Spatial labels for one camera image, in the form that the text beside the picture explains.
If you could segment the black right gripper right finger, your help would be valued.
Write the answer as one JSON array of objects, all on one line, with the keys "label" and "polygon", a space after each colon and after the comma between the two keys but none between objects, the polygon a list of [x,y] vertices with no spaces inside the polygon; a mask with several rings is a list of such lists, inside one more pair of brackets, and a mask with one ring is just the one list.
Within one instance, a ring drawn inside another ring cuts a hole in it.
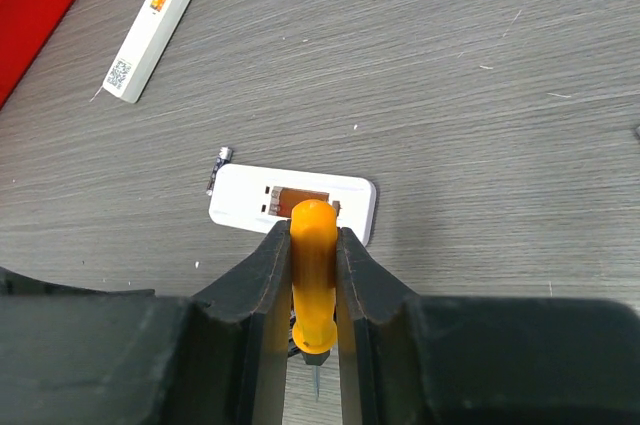
[{"label": "black right gripper right finger", "polygon": [[415,293],[341,230],[347,424],[635,424],[639,318],[619,302]]}]

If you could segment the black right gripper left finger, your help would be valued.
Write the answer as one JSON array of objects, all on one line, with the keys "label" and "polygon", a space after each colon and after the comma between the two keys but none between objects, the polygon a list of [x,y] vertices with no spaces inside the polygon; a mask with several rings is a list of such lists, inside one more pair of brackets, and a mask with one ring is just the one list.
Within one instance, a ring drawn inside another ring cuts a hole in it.
[{"label": "black right gripper left finger", "polygon": [[289,225],[190,298],[1,273],[5,424],[278,424]]}]

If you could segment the orange handled screwdriver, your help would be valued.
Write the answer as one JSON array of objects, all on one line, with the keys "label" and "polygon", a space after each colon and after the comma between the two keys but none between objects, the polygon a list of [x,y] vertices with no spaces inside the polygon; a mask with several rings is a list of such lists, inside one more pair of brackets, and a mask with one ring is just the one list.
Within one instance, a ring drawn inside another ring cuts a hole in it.
[{"label": "orange handled screwdriver", "polygon": [[337,216],[326,202],[310,199],[292,210],[290,225],[293,307],[292,338],[312,367],[314,394],[320,394],[320,366],[337,341]]}]

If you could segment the white remote control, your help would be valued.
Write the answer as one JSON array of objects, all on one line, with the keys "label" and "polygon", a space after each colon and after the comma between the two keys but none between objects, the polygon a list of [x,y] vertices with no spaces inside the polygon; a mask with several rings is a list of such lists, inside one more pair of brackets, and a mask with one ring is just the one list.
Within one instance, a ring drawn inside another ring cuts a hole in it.
[{"label": "white remote control", "polygon": [[310,199],[329,203],[337,225],[351,229],[363,245],[369,243],[377,191],[361,177],[230,163],[217,172],[209,215],[218,225],[267,233]]}]

